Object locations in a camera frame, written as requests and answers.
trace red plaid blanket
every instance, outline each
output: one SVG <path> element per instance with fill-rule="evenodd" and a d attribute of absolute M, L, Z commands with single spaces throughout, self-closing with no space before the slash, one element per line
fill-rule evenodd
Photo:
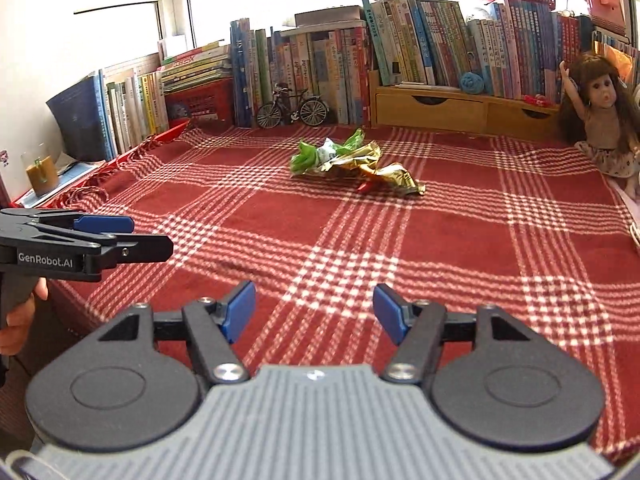
<path fill-rule="evenodd" d="M 352 132 L 192 129 L 146 146 L 57 206 L 131 215 L 137 231 L 169 235 L 174 256 L 99 284 L 55 283 L 57 303 L 86 332 L 135 301 L 173 310 L 254 280 L 257 311 L 235 346 L 251 370 L 382 368 L 394 348 L 371 311 L 378 282 L 459 311 L 497 303 L 600 377 L 594 446 L 613 460 L 638 450 L 640 259 L 628 212 L 591 163 L 573 148 L 380 128 L 366 139 L 424 181 L 425 196 L 290 176 L 301 138 Z M 186 360 L 177 344 L 163 350 Z"/>

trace bookshelf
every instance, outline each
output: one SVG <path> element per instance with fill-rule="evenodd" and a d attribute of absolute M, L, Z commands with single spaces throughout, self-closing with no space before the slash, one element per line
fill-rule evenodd
<path fill-rule="evenodd" d="M 369 83 L 372 125 L 561 141 L 557 107 L 482 94 L 380 86 L 375 71 L 369 73 Z"/>

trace wooden drawer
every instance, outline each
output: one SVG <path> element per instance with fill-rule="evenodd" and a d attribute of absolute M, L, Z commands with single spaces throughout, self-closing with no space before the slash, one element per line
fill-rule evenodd
<path fill-rule="evenodd" d="M 515 104 L 488 104 L 486 132 L 525 140 L 558 140 L 558 119 L 555 110 L 548 112 L 528 109 Z"/>
<path fill-rule="evenodd" d="M 481 134 L 486 124 L 486 104 L 410 91 L 379 93 L 376 115 L 378 124 Z"/>

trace glass cup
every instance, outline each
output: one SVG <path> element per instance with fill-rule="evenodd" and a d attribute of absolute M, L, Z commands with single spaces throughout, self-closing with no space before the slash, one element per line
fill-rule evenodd
<path fill-rule="evenodd" d="M 43 196 L 53 191 L 58 186 L 58 170 L 49 155 L 49 150 L 44 144 L 34 150 L 22 154 L 22 163 L 29 177 L 33 192 L 37 196 Z"/>

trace doll face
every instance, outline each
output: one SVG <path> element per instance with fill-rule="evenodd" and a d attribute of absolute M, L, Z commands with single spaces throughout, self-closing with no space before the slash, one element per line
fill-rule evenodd
<path fill-rule="evenodd" d="M 609 74 L 594 79 L 589 83 L 589 100 L 592 106 L 611 108 L 616 103 L 616 89 Z"/>

